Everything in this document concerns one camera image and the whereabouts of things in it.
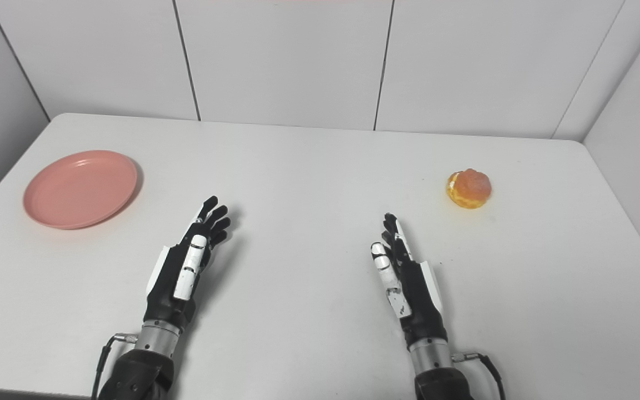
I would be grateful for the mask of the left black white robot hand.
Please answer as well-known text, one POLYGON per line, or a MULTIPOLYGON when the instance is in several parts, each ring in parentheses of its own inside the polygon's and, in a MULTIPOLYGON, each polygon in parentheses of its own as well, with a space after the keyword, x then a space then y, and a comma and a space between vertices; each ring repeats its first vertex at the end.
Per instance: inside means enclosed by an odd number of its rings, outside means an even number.
POLYGON ((180 243, 168 249, 157 280, 147 294, 147 308, 143 321, 164 321, 177 327, 181 332, 186 329, 196 313, 196 302, 193 297, 201 272, 210 263, 213 249, 228 237, 227 229, 230 225, 228 207, 219 205, 216 196, 208 198, 180 243), (183 261, 191 248, 192 238, 197 235, 205 238, 207 243, 203 249, 198 273, 192 279, 189 299, 178 299, 173 296, 173 291, 183 270, 183 261))

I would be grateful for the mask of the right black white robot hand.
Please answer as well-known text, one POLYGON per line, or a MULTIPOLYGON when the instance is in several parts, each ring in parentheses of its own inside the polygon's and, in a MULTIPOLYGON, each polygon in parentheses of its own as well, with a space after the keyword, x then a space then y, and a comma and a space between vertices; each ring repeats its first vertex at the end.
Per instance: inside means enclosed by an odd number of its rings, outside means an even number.
POLYGON ((371 256, 389 306, 411 348, 422 340, 447 341, 443 306, 436 276, 427 262, 414 260, 401 223, 393 213, 383 220, 382 241, 371 245, 371 256))

